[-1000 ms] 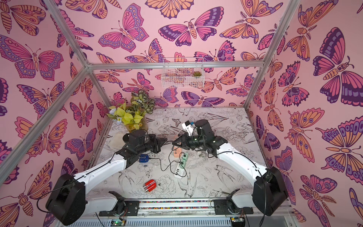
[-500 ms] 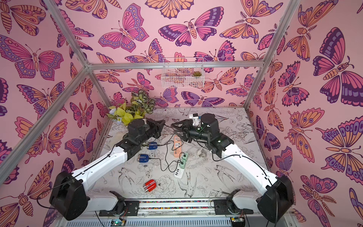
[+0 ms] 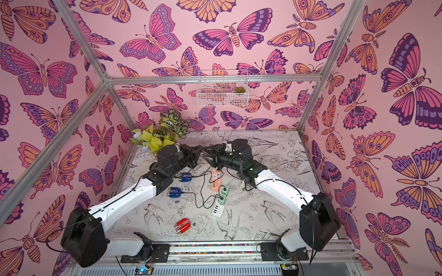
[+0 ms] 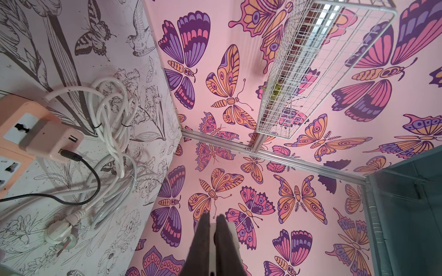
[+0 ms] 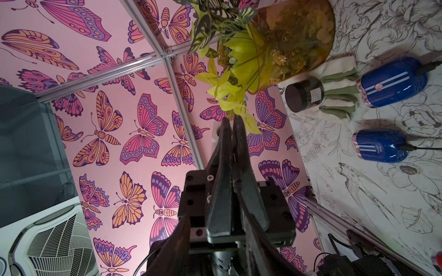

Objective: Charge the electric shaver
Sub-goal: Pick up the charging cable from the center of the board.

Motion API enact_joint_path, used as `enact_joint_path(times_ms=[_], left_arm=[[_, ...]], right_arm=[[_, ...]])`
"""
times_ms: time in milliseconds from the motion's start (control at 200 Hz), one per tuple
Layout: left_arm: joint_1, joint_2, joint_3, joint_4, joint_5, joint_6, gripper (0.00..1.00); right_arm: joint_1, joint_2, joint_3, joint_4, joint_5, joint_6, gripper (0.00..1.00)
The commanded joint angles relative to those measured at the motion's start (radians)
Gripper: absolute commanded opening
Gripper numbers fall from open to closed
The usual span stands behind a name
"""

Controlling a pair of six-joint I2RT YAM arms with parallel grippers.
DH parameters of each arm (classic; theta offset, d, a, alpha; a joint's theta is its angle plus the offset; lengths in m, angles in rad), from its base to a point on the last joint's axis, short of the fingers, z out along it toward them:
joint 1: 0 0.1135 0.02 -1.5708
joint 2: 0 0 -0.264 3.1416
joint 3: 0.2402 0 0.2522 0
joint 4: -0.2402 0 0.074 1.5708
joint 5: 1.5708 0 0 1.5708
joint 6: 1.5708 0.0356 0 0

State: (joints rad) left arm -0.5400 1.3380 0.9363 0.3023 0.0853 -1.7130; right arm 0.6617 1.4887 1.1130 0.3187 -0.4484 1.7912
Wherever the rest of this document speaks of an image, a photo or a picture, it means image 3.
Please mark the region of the green charger adapter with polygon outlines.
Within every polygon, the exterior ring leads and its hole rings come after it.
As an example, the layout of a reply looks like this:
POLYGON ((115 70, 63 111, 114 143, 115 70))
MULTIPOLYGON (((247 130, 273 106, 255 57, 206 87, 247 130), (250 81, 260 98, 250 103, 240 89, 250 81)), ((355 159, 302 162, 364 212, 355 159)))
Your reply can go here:
POLYGON ((226 204, 226 200, 227 200, 227 196, 226 195, 221 195, 218 202, 220 205, 224 206, 226 204))
POLYGON ((230 188, 228 186, 224 186, 221 190, 221 194, 227 196, 229 194, 230 188))

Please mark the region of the white power strip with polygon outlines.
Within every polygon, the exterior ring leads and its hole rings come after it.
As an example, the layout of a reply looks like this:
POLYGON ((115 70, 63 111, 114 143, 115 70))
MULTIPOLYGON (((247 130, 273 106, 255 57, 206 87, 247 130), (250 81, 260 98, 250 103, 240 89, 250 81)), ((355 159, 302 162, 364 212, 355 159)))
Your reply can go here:
POLYGON ((219 203, 215 204, 212 209, 212 215, 215 217, 222 217, 225 206, 219 203))

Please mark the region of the orange power strip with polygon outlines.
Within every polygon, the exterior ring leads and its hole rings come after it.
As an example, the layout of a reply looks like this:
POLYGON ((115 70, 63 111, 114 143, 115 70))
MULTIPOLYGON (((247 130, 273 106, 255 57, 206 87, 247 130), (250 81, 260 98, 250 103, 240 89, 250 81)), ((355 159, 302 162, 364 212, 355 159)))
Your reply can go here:
POLYGON ((221 186, 221 178, 223 176, 223 172, 217 170, 216 168, 212 168, 211 171, 211 180, 210 180, 210 184, 211 184, 211 190, 213 192, 218 192, 219 188, 221 186))

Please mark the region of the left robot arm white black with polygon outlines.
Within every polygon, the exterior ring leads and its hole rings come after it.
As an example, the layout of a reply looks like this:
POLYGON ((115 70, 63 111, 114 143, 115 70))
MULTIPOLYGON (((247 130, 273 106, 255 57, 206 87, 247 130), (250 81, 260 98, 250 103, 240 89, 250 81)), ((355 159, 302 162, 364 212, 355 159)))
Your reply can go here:
POLYGON ((166 146, 157 152, 156 162, 136 184, 89 209, 74 209, 61 238, 62 248, 81 267, 89 267, 110 256, 130 256, 138 262, 148 261, 153 256, 152 241, 144 234, 134 232, 127 237, 115 238, 109 230, 129 211, 161 194, 184 168, 195 168, 201 151, 201 146, 166 146))

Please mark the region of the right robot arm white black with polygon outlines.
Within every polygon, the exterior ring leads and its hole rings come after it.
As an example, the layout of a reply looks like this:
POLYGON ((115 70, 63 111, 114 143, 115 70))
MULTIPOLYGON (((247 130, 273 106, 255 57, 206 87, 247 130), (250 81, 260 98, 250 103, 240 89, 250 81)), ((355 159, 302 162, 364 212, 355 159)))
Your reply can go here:
POLYGON ((255 160, 245 139, 203 148, 203 158, 217 169, 232 169, 245 184, 272 195, 298 213, 299 229, 287 230, 276 240, 282 259, 291 259, 296 251, 310 247, 312 255, 322 251, 341 227, 330 198, 320 192, 301 190, 278 177, 255 160))

